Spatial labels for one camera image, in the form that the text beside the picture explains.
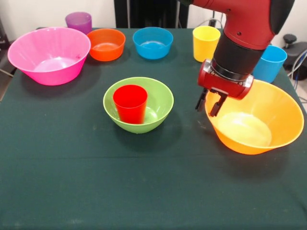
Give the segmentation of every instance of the red cup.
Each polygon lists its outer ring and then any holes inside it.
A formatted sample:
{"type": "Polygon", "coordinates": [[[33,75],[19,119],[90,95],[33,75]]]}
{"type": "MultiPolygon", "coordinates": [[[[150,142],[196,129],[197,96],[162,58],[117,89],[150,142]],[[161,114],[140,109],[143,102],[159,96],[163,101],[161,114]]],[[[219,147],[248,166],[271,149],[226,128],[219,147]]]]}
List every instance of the red cup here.
{"type": "Polygon", "coordinates": [[[113,94],[113,101],[121,121],[142,124],[145,118],[147,91],[138,85],[124,85],[113,94]]]}

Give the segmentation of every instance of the yellow-orange bowl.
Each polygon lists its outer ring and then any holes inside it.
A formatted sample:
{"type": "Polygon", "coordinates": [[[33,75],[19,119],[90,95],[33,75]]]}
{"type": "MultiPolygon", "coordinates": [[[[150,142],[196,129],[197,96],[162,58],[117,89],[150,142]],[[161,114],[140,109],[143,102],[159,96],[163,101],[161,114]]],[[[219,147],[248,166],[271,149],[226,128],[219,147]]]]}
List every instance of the yellow-orange bowl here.
{"type": "Polygon", "coordinates": [[[297,102],[282,89],[254,80],[242,99],[228,97],[218,115],[209,115],[220,96],[209,92],[205,112],[213,128],[228,148],[255,155],[286,146],[304,128],[304,116],[297,102]]]}

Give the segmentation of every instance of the pink bowl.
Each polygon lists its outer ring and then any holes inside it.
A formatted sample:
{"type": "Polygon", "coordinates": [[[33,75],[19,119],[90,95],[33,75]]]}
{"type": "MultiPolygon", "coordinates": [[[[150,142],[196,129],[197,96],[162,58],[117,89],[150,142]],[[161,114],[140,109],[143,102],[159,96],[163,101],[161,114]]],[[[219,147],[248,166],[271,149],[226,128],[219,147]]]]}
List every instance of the pink bowl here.
{"type": "Polygon", "coordinates": [[[36,82],[61,85],[78,76],[90,49],[90,39],[82,32],[50,27],[19,37],[11,45],[8,58],[36,82]]]}

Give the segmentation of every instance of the blue cup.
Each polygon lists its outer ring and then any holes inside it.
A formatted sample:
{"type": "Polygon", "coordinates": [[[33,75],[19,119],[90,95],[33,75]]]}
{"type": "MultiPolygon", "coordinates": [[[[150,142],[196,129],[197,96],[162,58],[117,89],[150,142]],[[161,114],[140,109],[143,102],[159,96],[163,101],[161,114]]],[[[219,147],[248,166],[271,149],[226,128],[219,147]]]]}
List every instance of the blue cup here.
{"type": "Polygon", "coordinates": [[[277,47],[268,46],[254,68],[255,79],[272,83],[287,59],[287,53],[277,47]]]}
{"type": "Polygon", "coordinates": [[[146,59],[165,57],[173,43],[173,35],[160,27],[145,27],[133,35],[133,42],[140,56],[146,59]]]}

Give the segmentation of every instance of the purple cup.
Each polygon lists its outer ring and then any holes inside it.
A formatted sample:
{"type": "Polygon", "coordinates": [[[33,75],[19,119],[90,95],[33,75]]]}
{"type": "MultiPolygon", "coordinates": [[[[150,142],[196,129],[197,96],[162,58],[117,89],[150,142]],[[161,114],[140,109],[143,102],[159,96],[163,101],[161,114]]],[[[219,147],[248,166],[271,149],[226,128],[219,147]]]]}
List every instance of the purple cup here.
{"type": "Polygon", "coordinates": [[[86,12],[74,12],[65,17],[68,28],[79,30],[84,34],[92,31],[92,17],[86,12]]]}

